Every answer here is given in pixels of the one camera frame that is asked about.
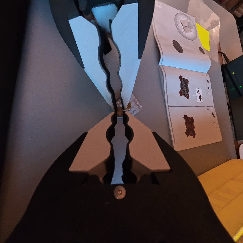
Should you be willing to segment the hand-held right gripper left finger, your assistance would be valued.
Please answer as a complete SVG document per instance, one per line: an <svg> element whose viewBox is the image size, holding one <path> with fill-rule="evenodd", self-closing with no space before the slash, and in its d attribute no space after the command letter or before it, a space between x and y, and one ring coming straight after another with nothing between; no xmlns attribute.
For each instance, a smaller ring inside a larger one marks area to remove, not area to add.
<svg viewBox="0 0 243 243"><path fill-rule="evenodd" d="M116 112L111 112L91 128L77 152L69 171L98 176L101 183L111 184L114 175Z"/></svg>

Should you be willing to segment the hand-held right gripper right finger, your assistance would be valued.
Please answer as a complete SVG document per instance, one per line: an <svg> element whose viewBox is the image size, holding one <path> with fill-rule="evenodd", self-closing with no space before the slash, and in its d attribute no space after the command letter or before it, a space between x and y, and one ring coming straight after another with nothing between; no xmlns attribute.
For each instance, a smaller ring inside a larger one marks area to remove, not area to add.
<svg viewBox="0 0 243 243"><path fill-rule="evenodd" d="M143 175L170 171L171 168L153 132L127 112L123 112L123 124L128 139L122 163L123 183L135 184Z"/></svg>

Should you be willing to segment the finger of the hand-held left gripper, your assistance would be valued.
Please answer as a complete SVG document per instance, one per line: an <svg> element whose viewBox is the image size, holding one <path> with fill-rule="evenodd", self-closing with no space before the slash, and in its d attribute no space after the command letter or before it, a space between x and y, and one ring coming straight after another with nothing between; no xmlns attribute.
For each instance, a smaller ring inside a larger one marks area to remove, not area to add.
<svg viewBox="0 0 243 243"><path fill-rule="evenodd" d="M94 20L90 22L82 16L70 19L68 22L84 65L84 71L106 102L116 111L115 93L110 83L110 72L104 62L104 31Z"/></svg>
<svg viewBox="0 0 243 243"><path fill-rule="evenodd" d="M138 57L138 3L122 5L114 20L110 19L109 27L119 54L120 99L122 106L127 107L141 62Z"/></svg>

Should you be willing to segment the yellow plastic parts bin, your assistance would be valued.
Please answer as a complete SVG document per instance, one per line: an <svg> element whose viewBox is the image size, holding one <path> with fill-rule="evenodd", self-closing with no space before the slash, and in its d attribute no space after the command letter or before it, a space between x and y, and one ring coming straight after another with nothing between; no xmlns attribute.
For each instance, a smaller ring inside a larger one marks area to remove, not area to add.
<svg viewBox="0 0 243 243"><path fill-rule="evenodd" d="M234 242L243 242L243 160L231 159L198 179Z"/></svg>

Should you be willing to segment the grey desk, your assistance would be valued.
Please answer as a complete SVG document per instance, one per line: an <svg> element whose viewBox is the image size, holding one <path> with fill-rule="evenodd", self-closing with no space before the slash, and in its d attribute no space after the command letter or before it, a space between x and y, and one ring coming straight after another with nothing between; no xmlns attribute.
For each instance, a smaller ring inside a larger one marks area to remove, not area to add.
<svg viewBox="0 0 243 243"><path fill-rule="evenodd" d="M135 117L172 145L158 62L151 26L133 89L142 105ZM179 151L196 175L236 158L218 62L211 61L208 75L223 140ZM3 170L1 242L20 221L53 162L111 112L59 34L49 2L32 1Z"/></svg>

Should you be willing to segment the instruction booklet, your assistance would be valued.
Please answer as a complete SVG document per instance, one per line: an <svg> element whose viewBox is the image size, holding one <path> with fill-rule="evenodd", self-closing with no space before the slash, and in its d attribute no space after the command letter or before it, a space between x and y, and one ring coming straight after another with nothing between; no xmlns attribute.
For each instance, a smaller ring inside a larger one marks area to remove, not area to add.
<svg viewBox="0 0 243 243"><path fill-rule="evenodd" d="M199 39L195 18L155 1L152 27L174 149L222 141L207 74L211 60Z"/></svg>

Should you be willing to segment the yellow sticky note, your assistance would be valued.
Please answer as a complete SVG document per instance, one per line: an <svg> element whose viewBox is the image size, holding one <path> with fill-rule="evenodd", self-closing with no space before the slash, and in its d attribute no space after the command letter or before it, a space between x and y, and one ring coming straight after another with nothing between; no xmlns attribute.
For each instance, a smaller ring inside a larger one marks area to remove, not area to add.
<svg viewBox="0 0 243 243"><path fill-rule="evenodd" d="M196 23L196 27L203 48L207 51L210 51L209 31L207 31L205 28L200 26L198 23Z"/></svg>

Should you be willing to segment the black electronic box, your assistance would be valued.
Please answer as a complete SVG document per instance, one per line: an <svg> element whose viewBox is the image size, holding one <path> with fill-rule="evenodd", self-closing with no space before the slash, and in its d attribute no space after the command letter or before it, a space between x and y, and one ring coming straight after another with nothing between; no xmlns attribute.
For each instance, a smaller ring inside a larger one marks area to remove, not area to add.
<svg viewBox="0 0 243 243"><path fill-rule="evenodd" d="M243 55L221 65L236 140L243 140Z"/></svg>

